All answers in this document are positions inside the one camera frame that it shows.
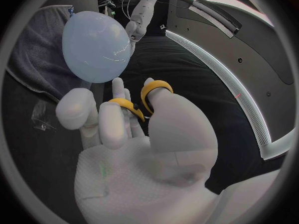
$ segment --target curved white light strip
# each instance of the curved white light strip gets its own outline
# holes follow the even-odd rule
[[[242,94],[237,101],[251,124],[260,150],[262,146],[271,144],[272,141],[265,119],[256,102],[238,78],[214,56],[193,42],[168,30],[166,36],[204,62],[223,81],[234,96]]]

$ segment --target gray towel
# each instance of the gray towel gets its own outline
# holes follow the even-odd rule
[[[7,68],[21,84],[56,102],[73,88],[91,86],[71,72],[62,54],[62,32],[70,7],[52,5],[39,9],[19,37]]]

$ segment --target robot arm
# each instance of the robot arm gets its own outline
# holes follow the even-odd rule
[[[131,55],[134,53],[135,43],[140,41],[147,32],[156,1],[141,0],[131,15],[131,21],[126,26],[126,32],[131,40]]]

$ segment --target white robotic hand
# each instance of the white robotic hand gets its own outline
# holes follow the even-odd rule
[[[135,43],[147,32],[156,2],[157,0],[141,0],[133,10],[131,21],[126,26],[126,32],[131,40],[131,55],[134,53]]]
[[[113,98],[124,97],[129,100],[130,93],[122,80],[115,78]],[[160,104],[163,99],[173,105]],[[98,123],[103,145],[81,152],[75,178],[76,202],[89,224],[190,224],[199,218],[204,221],[210,214],[217,195],[204,183],[217,158],[217,140],[214,137],[211,146],[204,143],[204,138],[197,140],[194,148],[198,138],[195,132],[201,135],[200,129],[209,129],[193,124],[203,117],[202,112],[164,88],[151,91],[149,101],[154,108],[150,139],[136,117],[123,112],[119,104],[106,102],[100,106]],[[189,120],[176,120],[183,117]],[[191,173],[199,175],[196,180],[191,175],[189,183]]]

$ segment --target light blue balloon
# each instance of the light blue balloon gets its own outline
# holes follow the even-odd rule
[[[131,56],[130,39],[113,18],[93,11],[73,14],[65,24],[62,51],[70,70],[84,81],[118,77]]]

